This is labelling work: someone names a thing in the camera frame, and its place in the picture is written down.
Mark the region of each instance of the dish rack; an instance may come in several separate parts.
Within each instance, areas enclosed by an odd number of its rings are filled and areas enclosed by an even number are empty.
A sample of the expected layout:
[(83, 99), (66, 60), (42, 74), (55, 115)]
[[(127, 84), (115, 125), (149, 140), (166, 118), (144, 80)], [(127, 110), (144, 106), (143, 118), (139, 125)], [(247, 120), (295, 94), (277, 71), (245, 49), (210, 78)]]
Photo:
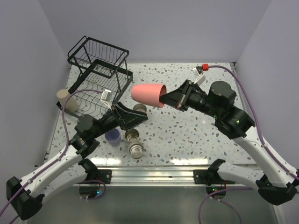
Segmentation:
[[(133, 73), (127, 67), (128, 55), (128, 50), (83, 36), (68, 52), (67, 61), (80, 71), (68, 92), (72, 94), (77, 89), (108, 89), (112, 92), (112, 103), (117, 103), (133, 81)], [(74, 113), (66, 111), (74, 117), (90, 114), (98, 119), (108, 110), (100, 100), (101, 94), (80, 92), (75, 97), (79, 104), (78, 110)]]

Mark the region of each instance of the red cable connector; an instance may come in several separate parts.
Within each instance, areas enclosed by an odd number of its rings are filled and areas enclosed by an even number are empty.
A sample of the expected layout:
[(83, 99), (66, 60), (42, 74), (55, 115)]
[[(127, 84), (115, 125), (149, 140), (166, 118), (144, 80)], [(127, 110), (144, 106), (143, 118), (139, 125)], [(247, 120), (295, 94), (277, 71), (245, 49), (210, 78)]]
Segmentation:
[(209, 64), (202, 64), (202, 70), (208, 71), (209, 70)]

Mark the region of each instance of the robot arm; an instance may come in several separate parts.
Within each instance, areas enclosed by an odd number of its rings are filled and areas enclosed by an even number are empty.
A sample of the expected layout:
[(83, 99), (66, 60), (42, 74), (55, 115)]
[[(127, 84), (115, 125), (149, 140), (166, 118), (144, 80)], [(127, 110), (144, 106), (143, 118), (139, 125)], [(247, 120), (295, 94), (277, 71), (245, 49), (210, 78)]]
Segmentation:
[[(201, 74), (202, 67), (193, 71)], [(268, 149), (278, 161), (290, 170), (286, 173), (268, 154), (261, 145), (254, 121), (244, 111), (234, 106), (236, 92), (223, 81), (212, 83), (209, 93), (201, 90), (198, 83), (202, 83), (200, 75), (195, 82), (185, 80), (176, 90), (159, 96), (161, 104), (169, 105), (182, 112), (192, 108), (215, 118), (215, 126), (229, 139), (240, 145), (261, 167), (263, 171), (241, 168), (224, 160), (216, 160), (208, 169), (207, 181), (212, 179), (229, 180), (244, 184), (258, 190), (259, 194), (268, 202), (279, 205), (291, 200), (297, 193), (296, 186), (299, 181), (297, 170), (287, 163), (267, 143)]]
[[(61, 150), (51, 160), (47, 161), (34, 172), (23, 176), (21, 179), (12, 177), (7, 181), (7, 199), (14, 199), (11, 205), (20, 216), (26, 220), (35, 215), (42, 207), (43, 198), (54, 195), (57, 189), (63, 189), (70, 184), (84, 181), (88, 172), (95, 168), (95, 165), (85, 159), (100, 144), (95, 138), (120, 127), (122, 130), (129, 130), (148, 120), (146, 113), (133, 111), (118, 102), (108, 110), (99, 120), (90, 115), (83, 115), (78, 119), (75, 127), (76, 134), (69, 141), (69, 148), (64, 153)], [(69, 167), (79, 164), (85, 172), (78, 172), (75, 175), (60, 175)], [(44, 170), (39, 176), (33, 178), (38, 172)]]

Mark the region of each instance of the beige cup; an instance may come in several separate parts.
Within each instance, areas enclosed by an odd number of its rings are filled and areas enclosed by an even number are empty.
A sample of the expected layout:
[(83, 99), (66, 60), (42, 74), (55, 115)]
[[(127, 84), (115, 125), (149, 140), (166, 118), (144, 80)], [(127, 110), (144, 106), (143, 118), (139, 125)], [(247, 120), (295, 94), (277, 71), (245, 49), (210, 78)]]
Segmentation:
[[(62, 89), (62, 90), (59, 90), (56, 94), (61, 106), (63, 106), (67, 100), (67, 98), (70, 96), (70, 93), (67, 91), (67, 89)], [(76, 102), (75, 98), (74, 97), (71, 97), (69, 99), (69, 101), (67, 102), (67, 105), (66, 105), (66, 110), (74, 113), (77, 109), (78, 109), (79, 105), (78, 103)]]

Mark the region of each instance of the speckled tabletop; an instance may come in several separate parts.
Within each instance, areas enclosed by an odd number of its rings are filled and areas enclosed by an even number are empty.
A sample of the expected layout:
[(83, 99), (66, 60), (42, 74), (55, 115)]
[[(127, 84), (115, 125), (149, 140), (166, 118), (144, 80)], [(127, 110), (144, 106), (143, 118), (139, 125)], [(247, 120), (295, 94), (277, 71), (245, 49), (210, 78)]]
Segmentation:
[[(228, 63), (220, 63), (230, 68)], [(196, 63), (155, 63), (128, 64), (133, 72), (134, 80), (129, 85), (120, 101), (128, 108), (136, 104), (130, 97), (133, 85), (142, 83), (164, 83), (167, 91), (172, 91), (186, 79), (195, 80), (191, 69), (201, 65)], [(78, 69), (71, 68), (68, 86), (78, 77)], [(221, 69), (210, 69), (205, 73), (206, 81), (201, 88), (208, 92), (212, 82), (222, 80), (229, 83), (237, 93), (234, 79)], [(237, 96), (235, 105), (242, 108)], [(110, 146), (104, 136), (97, 140), (99, 147), (88, 158), (97, 166), (172, 166), (172, 165), (202, 165), (211, 164), (221, 158), (233, 164), (252, 164), (253, 159), (237, 144), (222, 135), (215, 126), (214, 119), (200, 112), (189, 109), (180, 112), (168, 106), (164, 108), (148, 108), (149, 120), (136, 129), (140, 133), (140, 142), (144, 144), (144, 154), (140, 159), (133, 159), (128, 151), (126, 141), (118, 147)], [(65, 133), (61, 114), (59, 116), (49, 158), (65, 145)], [(75, 134), (77, 119), (65, 115), (68, 133)]]

